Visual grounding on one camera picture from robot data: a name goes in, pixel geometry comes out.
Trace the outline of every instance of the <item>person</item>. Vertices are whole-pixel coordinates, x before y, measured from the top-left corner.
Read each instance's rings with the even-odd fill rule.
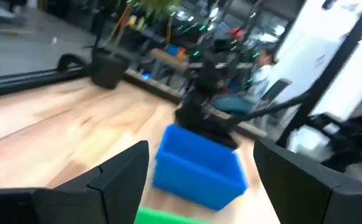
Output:
[[[237,94],[215,96],[211,102],[218,110],[234,113],[250,113],[259,103],[268,87],[269,76],[275,64],[275,50],[264,49],[257,59],[252,78],[248,81],[251,87]]]

